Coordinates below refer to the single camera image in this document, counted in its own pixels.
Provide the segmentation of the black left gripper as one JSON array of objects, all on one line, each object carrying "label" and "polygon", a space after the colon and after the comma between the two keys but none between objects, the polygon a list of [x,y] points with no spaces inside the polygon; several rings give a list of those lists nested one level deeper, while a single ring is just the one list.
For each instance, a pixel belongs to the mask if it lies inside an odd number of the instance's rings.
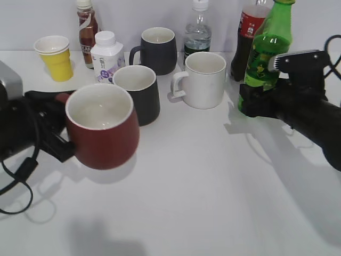
[{"label": "black left gripper", "polygon": [[61,92],[27,91],[24,96],[11,100],[1,110],[1,160],[34,145],[36,131],[23,100],[35,114],[39,128],[39,149],[61,163],[74,156],[75,145],[60,136],[66,127],[64,104],[55,98],[61,93],[71,95],[75,90]]}]

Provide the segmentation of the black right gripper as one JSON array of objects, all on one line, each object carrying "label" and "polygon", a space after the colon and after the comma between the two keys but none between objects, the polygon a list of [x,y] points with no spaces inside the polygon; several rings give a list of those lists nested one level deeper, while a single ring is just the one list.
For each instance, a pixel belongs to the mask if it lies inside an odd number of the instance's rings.
[{"label": "black right gripper", "polygon": [[244,115],[284,121],[321,147],[329,164],[340,170],[340,107],[327,101],[323,70],[291,73],[269,90],[240,84],[239,94]]}]

